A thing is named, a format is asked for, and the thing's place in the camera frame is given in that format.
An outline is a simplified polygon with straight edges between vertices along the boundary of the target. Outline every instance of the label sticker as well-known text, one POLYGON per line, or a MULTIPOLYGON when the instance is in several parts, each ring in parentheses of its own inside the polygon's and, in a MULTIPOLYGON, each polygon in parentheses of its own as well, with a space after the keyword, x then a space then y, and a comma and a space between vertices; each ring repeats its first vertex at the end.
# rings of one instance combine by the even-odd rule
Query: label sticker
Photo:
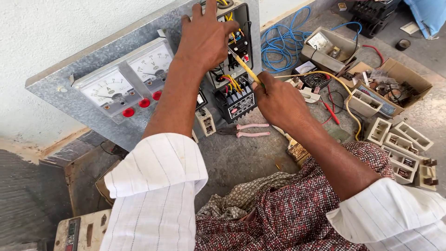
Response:
POLYGON ((229 111, 229 116, 231 117, 231 119, 233 119, 236 116, 249 110, 255 104, 256 104, 256 99, 254 98, 254 93, 252 93, 246 96, 244 99, 234 103, 227 110, 229 111))
POLYGON ((383 113, 383 114, 385 114, 385 115, 388 115, 388 116, 391 116, 392 113, 395 112, 395 107, 389 105, 389 104, 385 101, 384 98, 378 97, 377 95, 375 95, 375 94, 369 92, 364 86, 359 86, 359 87, 358 87, 358 90, 364 92, 365 94, 369 95, 370 97, 372 97, 372 98, 374 98, 374 99, 380 101, 381 103, 383 103, 384 105, 383 105, 383 107, 381 107, 381 109, 380 109, 380 112, 381 112, 381 113, 383 113))

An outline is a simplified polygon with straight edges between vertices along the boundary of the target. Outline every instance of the meter dial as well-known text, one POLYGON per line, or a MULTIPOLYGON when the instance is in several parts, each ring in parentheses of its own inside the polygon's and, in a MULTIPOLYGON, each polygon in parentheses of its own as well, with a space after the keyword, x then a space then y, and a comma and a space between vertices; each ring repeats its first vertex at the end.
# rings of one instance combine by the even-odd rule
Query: meter dial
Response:
POLYGON ((165 81, 165 73, 167 72, 172 55, 169 53, 165 44, 149 51, 142 56, 129 62, 129 66, 136 72, 138 77, 145 84, 151 80, 161 77, 165 81))
MULTIPOLYGON (((112 103, 127 94, 134 95, 136 93, 118 70, 103 78, 96 79, 80 91, 98 106, 112 103)), ((123 100, 120 104, 126 105, 126 102, 123 100)))

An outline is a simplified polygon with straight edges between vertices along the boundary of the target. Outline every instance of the pliers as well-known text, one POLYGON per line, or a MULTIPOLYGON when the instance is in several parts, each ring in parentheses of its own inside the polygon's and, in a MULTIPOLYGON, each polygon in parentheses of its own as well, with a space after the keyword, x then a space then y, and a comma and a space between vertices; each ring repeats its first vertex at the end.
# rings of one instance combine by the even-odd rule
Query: pliers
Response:
POLYGON ((258 136, 268 136, 269 132, 264 132, 264 133, 255 133, 255 134, 250 134, 250 133, 244 133, 244 132, 240 132, 240 130, 246 129, 246 128, 251 128, 251 127, 268 127, 269 124, 248 124, 248 125, 237 125, 236 127, 227 127, 227 128, 221 128, 217 130, 218 134, 221 135, 232 135, 232 134, 236 134, 237 138, 240 137, 258 137, 258 136))

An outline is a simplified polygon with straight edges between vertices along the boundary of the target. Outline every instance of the red patterned cloth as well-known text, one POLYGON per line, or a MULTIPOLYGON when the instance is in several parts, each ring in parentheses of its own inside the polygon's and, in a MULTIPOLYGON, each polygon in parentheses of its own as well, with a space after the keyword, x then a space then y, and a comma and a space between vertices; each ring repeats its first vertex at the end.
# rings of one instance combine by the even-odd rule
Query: red patterned cloth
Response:
MULTIPOLYGON (((382 177, 394 178, 387 154, 366 142, 343 147, 382 177)), ((251 222, 196 217, 196 251, 229 250, 367 250, 341 237, 325 214, 339 207, 339 198, 319 164, 309 157, 288 187, 257 192, 251 222)))

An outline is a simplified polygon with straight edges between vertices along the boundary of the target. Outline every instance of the person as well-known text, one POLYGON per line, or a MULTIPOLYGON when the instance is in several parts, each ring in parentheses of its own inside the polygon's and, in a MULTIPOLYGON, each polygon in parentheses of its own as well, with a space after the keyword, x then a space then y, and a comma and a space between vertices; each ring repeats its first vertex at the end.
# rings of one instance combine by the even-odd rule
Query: person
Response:
POLYGON ((254 196, 249 221, 195 220, 207 182, 190 138, 200 81, 227 57, 235 21, 218 22, 215 0, 183 16, 182 37, 141 141, 105 176, 116 198, 101 250, 446 250, 446 200, 393 180, 389 159, 365 142, 341 146, 300 92, 269 73, 253 83, 263 116, 311 154, 290 184, 254 196))

